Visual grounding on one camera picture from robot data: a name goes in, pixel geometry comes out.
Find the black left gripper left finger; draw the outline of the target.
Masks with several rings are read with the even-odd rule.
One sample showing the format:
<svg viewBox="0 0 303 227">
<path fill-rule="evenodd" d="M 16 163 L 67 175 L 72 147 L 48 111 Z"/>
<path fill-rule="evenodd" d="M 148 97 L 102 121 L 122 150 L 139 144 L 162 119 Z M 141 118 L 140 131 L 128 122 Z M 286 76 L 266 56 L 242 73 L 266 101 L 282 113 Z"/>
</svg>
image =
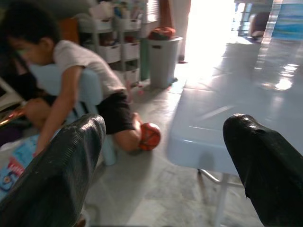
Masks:
<svg viewBox="0 0 303 227">
<path fill-rule="evenodd" d="M 37 136 L 17 145 L 0 170 L 1 226 L 75 226 L 105 135 L 104 119 L 87 114 L 63 127 L 37 156 Z"/>
</svg>

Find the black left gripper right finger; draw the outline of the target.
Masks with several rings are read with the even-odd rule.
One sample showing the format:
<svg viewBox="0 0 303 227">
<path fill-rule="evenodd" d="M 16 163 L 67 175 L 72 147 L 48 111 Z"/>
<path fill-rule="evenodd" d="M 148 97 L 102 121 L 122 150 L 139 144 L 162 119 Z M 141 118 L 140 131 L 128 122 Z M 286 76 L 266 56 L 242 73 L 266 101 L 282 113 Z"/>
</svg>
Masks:
<svg viewBox="0 0 303 227">
<path fill-rule="evenodd" d="M 265 227 L 303 225 L 303 157 L 277 131 L 252 116 L 234 114 L 223 124 L 229 155 Z"/>
</svg>

